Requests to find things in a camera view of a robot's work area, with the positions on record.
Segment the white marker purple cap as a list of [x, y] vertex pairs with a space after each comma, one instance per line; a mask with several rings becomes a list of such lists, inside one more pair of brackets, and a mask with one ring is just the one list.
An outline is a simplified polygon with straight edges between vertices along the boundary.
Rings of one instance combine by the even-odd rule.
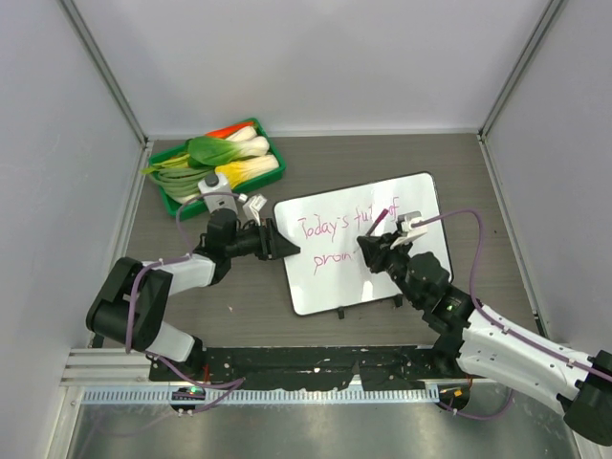
[[367, 231], [364, 234], [360, 234], [359, 237], [371, 236], [374, 233], [374, 231], [377, 229], [377, 227], [381, 224], [381, 222], [386, 218], [388, 213], [389, 213], [389, 210], [387, 208], [384, 208], [381, 211], [381, 213], [376, 217], [376, 219], [373, 221], [372, 225], [367, 229]]

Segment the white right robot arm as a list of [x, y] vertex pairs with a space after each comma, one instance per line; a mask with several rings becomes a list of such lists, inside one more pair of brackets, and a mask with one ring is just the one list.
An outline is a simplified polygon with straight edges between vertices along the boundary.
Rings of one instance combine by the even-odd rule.
[[431, 363], [494, 380], [546, 405], [585, 439], [611, 444], [611, 355], [574, 350], [535, 334], [454, 287], [432, 252], [410, 255], [398, 234], [358, 237], [371, 273], [385, 273], [439, 338]]

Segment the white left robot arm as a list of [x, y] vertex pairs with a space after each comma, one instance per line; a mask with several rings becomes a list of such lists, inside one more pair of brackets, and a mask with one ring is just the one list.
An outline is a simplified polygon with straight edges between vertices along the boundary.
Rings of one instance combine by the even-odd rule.
[[299, 253], [300, 247], [283, 236], [272, 219], [243, 225], [235, 211], [215, 210], [193, 252], [153, 262], [120, 258], [87, 313], [86, 327], [123, 344], [128, 352], [157, 357], [182, 381], [194, 381], [205, 369], [204, 344], [164, 321], [168, 299], [219, 283], [234, 258], [254, 255], [269, 261]]

